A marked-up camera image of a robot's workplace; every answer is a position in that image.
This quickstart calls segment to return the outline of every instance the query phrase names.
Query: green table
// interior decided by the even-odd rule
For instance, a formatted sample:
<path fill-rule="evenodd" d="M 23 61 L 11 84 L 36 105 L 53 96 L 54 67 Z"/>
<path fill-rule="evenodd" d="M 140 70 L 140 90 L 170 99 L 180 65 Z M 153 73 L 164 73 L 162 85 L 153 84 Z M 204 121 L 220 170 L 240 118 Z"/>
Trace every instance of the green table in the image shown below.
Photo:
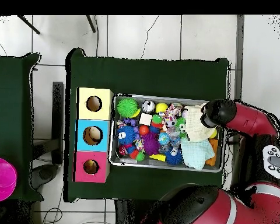
<path fill-rule="evenodd" d="M 158 200 L 185 183 L 221 187 L 223 171 L 201 173 L 125 166 L 110 166 L 110 174 L 104 184 L 73 182 L 76 88 L 94 87 L 110 89 L 113 93 L 213 100 L 226 98 L 228 66 L 226 58 L 215 62 L 91 58 L 85 57 L 80 48 L 73 49 L 66 59 L 65 136 L 69 136 L 69 141 L 65 144 L 65 153 L 69 156 L 65 161 L 68 168 L 64 177 L 65 199 Z"/>
<path fill-rule="evenodd" d="M 30 71 L 39 54 L 23 58 L 0 57 L 0 157 L 17 170 L 17 185 L 10 199 L 41 201 L 31 188 L 32 108 Z"/>

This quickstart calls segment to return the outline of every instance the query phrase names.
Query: magenta container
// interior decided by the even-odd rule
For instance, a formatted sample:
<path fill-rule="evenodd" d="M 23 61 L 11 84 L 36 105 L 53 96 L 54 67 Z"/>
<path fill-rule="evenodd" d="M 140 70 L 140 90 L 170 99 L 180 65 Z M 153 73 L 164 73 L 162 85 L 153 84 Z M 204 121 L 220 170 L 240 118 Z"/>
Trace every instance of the magenta container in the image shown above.
<path fill-rule="evenodd" d="M 0 201 L 7 199 L 16 187 L 17 173 L 14 166 L 0 158 Z"/>

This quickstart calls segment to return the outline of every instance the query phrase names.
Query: yellow ball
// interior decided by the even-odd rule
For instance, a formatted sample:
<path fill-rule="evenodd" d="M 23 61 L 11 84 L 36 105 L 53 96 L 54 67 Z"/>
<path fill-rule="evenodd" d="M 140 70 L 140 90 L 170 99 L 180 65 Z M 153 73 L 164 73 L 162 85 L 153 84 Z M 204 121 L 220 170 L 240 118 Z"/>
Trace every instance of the yellow ball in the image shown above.
<path fill-rule="evenodd" d="M 156 113 L 164 113 L 168 108 L 166 103 L 158 103 L 156 105 Z"/>
<path fill-rule="evenodd" d="M 213 134 L 209 137 L 209 139 L 212 139 L 212 138 L 214 138 L 215 136 L 217 136 L 217 129 L 215 129 L 215 130 L 213 131 Z"/>

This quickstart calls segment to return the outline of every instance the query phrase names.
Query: white ball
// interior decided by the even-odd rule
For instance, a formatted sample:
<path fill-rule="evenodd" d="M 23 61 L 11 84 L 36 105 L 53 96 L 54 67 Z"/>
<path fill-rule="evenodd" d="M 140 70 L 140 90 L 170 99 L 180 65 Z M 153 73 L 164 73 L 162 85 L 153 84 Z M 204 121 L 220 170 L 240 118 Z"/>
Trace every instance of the white ball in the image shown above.
<path fill-rule="evenodd" d="M 155 104 L 151 100 L 146 100 L 142 105 L 142 109 L 145 113 L 151 113 L 155 109 Z"/>

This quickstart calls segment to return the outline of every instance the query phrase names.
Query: metal tray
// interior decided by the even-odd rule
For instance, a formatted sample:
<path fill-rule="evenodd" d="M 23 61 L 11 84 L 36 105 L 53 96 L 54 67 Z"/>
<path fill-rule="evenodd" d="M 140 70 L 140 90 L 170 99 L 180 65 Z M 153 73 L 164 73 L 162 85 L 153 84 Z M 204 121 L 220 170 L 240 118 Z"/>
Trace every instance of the metal tray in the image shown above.
<path fill-rule="evenodd" d="M 138 102 L 138 106 L 141 107 L 143 102 L 145 100 L 151 100 L 155 104 L 158 104 L 160 102 L 164 102 L 166 104 L 170 104 L 172 102 L 179 102 L 183 106 L 194 106 L 194 105 L 200 105 L 202 103 L 207 103 L 205 100 L 187 100 L 187 99 L 178 99 L 178 98 L 167 98 L 167 97 L 155 97 L 155 96 L 143 96 L 143 95 L 135 95 L 135 94 L 129 94 L 133 99 L 135 99 Z M 114 113 L 114 118 L 112 119 L 111 123 L 111 130 L 110 130 L 110 142 L 109 142 L 109 154 L 108 154 L 108 159 L 109 162 L 112 165 L 116 166 L 135 166 L 135 167 L 150 167 L 150 168 L 158 168 L 158 169 L 172 169 L 172 170 L 187 170 L 187 171 L 196 171 L 198 170 L 189 168 L 184 164 L 179 164 L 179 165 L 170 165 L 167 164 L 166 162 L 161 162 L 159 160 L 151 159 L 147 154 L 145 154 L 145 159 L 142 162 L 137 162 L 135 159 L 131 159 L 127 157 L 124 158 L 118 158 L 116 155 L 116 149 L 118 146 L 118 138 L 116 135 L 116 122 L 117 120 L 122 120 L 123 117 L 120 116 L 117 113 L 117 110 L 115 110 L 117 103 L 119 100 L 126 98 L 126 94 L 115 94 L 113 97 L 113 103 L 112 103 L 112 111 Z M 216 154 L 216 162 L 214 166 L 210 165 L 204 165 L 204 168 L 199 171 L 199 172 L 211 172 L 211 173 L 217 173 L 222 170 L 223 163 L 222 163 L 222 147 L 223 147 L 223 136 L 224 136 L 224 131 L 222 128 L 218 128 L 218 134 L 217 137 L 219 139 L 219 144 L 218 144 L 218 150 Z"/>

